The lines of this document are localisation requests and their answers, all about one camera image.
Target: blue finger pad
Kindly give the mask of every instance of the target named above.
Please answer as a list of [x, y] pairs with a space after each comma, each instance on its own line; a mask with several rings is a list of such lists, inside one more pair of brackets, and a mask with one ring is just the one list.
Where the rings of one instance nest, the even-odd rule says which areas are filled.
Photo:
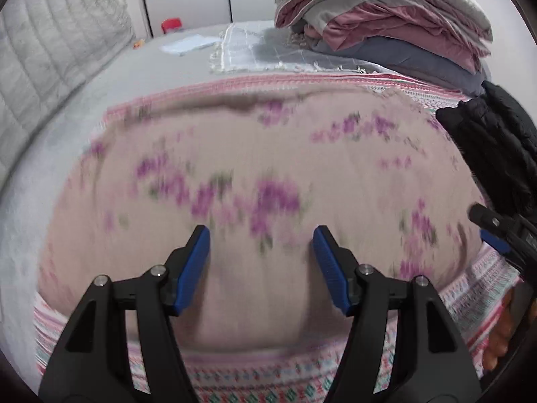
[[348, 281], [319, 227], [313, 233], [313, 250], [323, 272], [324, 281], [330, 291], [332, 302], [347, 315], [351, 308], [351, 302], [347, 294]]
[[208, 228], [205, 228], [192, 249], [183, 268], [183, 272], [177, 279], [177, 297], [175, 299], [174, 309], [178, 314], [188, 307], [192, 301], [192, 296], [194, 296], [194, 291], [205, 266], [209, 250], [210, 232]]
[[511, 251], [511, 247], [504, 240], [494, 236], [488, 230], [481, 229], [481, 239], [490, 245], [496, 252], [505, 255]]

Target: quilted headboard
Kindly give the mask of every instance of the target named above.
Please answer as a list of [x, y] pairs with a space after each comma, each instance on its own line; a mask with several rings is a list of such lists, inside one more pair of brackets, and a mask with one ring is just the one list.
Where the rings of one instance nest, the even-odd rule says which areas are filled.
[[0, 186], [36, 128], [133, 38], [118, 0], [8, 0], [0, 11]]

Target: light blue cloth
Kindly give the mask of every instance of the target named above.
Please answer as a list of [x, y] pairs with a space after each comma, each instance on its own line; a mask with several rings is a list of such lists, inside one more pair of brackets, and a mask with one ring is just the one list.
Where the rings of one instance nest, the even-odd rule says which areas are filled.
[[406, 41], [384, 36], [370, 37], [351, 48], [333, 51], [324, 41], [312, 40], [313, 51], [332, 56], [367, 60], [401, 74], [464, 94], [477, 96], [484, 93], [481, 83], [484, 71], [471, 74], [449, 59], [445, 59]]

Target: black jacket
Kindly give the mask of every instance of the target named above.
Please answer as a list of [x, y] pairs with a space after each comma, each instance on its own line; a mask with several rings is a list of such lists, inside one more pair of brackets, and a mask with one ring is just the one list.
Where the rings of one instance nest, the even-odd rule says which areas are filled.
[[483, 87], [484, 95], [439, 109], [436, 117], [495, 210], [537, 222], [537, 129], [503, 88], [490, 82]]

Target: pink blanket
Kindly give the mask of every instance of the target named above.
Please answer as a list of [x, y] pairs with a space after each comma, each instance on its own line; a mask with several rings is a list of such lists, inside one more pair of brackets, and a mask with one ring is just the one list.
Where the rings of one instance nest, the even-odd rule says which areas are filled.
[[475, 32], [425, 0], [322, 0], [303, 15], [332, 50], [371, 36], [410, 42], [474, 74], [490, 52]]
[[[275, 15], [276, 27], [290, 26], [298, 21], [305, 12], [313, 5], [323, 0], [276, 0], [277, 9]], [[473, 32], [477, 37], [482, 37], [487, 41], [492, 41], [492, 31], [485, 30], [479, 26], [471, 17], [460, 10], [454, 8], [443, 0], [424, 0], [431, 6], [440, 10], [442, 14], [453, 19], [463, 26], [468, 32]]]
[[[209, 96], [222, 92], [252, 90], [286, 90], [299, 85], [367, 86], [376, 92], [387, 87], [405, 92], [422, 107], [435, 110], [454, 106], [465, 98], [455, 92], [418, 82], [401, 75], [270, 75], [226, 79], [210, 84], [137, 99], [118, 106], [107, 114], [103, 126], [122, 121], [140, 110], [158, 111], [174, 108], [186, 96]], [[42, 280], [50, 276], [43, 275]], [[481, 357], [487, 335], [501, 312], [501, 298], [516, 279], [516, 272], [498, 258], [490, 248], [483, 248], [476, 262], [441, 293], [444, 303], [460, 328], [472, 354], [478, 375], [482, 373]], [[43, 373], [66, 317], [54, 311], [38, 296], [35, 309], [39, 371]], [[321, 402], [339, 363], [346, 336], [323, 339], [299, 348], [278, 348], [249, 353], [200, 353], [182, 349], [187, 373], [200, 400], [238, 403]], [[388, 325], [385, 353], [379, 371], [376, 391], [387, 386], [395, 343], [395, 322]], [[148, 391], [141, 353], [136, 341], [128, 344], [133, 381], [138, 389]]]
[[204, 223], [210, 263], [173, 321], [178, 342], [297, 346], [348, 332], [311, 255], [318, 224], [384, 274], [424, 273], [442, 288], [477, 255], [466, 209], [480, 199], [456, 146], [401, 92], [194, 96], [110, 125], [83, 156], [50, 224], [39, 291], [68, 315], [96, 274], [138, 276]]

